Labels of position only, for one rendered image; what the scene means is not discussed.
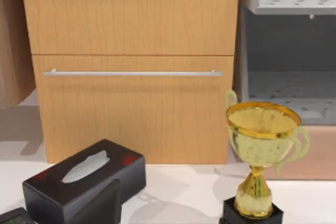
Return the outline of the gold trophy on black base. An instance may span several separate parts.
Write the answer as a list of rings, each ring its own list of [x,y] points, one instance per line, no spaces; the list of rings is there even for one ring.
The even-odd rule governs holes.
[[[238,102],[233,90],[226,93],[226,120],[230,144],[247,163],[250,173],[236,195],[223,202],[219,224],[282,224],[284,213],[272,202],[264,178],[266,167],[275,175],[287,163],[303,158],[310,136],[292,109],[265,101]]]

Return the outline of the brown wooden cupboard side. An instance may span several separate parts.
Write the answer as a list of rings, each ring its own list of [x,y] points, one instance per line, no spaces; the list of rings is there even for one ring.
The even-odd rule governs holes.
[[[16,106],[35,89],[23,0],[0,0],[0,109]]]

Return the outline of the black device with green screen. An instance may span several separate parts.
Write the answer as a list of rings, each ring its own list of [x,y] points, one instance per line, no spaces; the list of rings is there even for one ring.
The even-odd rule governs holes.
[[[0,224],[35,224],[23,207],[0,214]]]

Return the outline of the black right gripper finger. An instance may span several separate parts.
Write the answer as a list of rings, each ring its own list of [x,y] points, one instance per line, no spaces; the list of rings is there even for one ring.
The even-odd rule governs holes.
[[[87,203],[68,224],[120,224],[121,186],[115,179]]]

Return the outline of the black tissue box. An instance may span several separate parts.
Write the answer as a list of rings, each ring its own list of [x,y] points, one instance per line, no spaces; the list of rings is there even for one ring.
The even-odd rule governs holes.
[[[93,157],[108,161],[77,181],[63,182],[71,169]],[[121,203],[125,203],[146,186],[145,157],[103,139],[25,180],[26,209],[38,224],[67,224],[115,179],[120,182]]]

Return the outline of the pale wooden drawer front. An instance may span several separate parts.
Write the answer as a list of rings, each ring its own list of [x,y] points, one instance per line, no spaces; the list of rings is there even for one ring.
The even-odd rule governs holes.
[[[284,165],[279,180],[336,180],[336,126],[304,127],[310,136],[305,157]]]

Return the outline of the plain wooden drawer front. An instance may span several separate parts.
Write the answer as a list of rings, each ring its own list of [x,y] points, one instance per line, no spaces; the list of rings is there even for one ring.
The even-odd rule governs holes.
[[[238,0],[24,0],[36,55],[232,55]]]

